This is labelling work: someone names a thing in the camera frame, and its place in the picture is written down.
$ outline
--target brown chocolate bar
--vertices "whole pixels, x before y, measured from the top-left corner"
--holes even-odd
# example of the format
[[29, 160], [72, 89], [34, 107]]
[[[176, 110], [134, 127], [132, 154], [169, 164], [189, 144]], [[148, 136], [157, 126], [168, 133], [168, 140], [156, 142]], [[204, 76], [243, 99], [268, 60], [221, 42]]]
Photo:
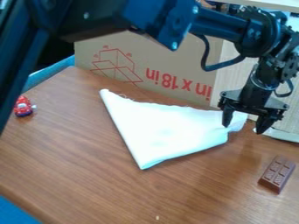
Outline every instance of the brown chocolate bar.
[[294, 169], [295, 164], [293, 162], [285, 157], [277, 156], [261, 176], [259, 184], [280, 193]]

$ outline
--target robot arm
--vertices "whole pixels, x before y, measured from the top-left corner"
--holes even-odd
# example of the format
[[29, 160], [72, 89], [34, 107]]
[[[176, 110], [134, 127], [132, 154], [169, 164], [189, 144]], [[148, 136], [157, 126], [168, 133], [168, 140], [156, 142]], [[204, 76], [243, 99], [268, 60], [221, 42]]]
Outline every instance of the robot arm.
[[[235, 16], [202, 8], [195, 0], [10, 0], [0, 14], [0, 133], [14, 102], [34, 68], [50, 34], [74, 42], [130, 30], [150, 35], [176, 51], [190, 32], [205, 43], [201, 66], [212, 71], [259, 58], [241, 90], [221, 94], [227, 126], [235, 110], [259, 116], [257, 133], [283, 118], [288, 105], [270, 97], [299, 69], [299, 33], [286, 26], [282, 14], [254, 7]], [[234, 43], [240, 56], [217, 65], [206, 65], [210, 46], [205, 36]]]

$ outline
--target white napkin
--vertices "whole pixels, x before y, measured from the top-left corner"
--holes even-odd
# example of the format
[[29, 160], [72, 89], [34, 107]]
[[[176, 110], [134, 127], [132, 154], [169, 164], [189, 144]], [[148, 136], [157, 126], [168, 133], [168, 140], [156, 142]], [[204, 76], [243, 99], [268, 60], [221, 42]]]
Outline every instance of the white napkin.
[[107, 89], [100, 95], [142, 170], [223, 144], [228, 132], [241, 130], [247, 119], [247, 114], [234, 112], [230, 126], [225, 128], [221, 111], [136, 102]]

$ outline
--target wooden tabletop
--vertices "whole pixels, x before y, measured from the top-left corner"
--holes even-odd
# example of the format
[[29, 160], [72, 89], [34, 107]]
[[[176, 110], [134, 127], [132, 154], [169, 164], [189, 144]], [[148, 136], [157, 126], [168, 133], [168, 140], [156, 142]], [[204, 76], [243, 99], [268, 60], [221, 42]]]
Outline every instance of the wooden tabletop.
[[256, 136], [138, 169], [98, 91], [190, 105], [67, 68], [26, 95], [33, 116], [11, 116], [0, 138], [0, 193], [44, 223], [298, 223], [299, 168], [280, 195], [257, 184], [271, 160], [299, 163], [298, 144]]

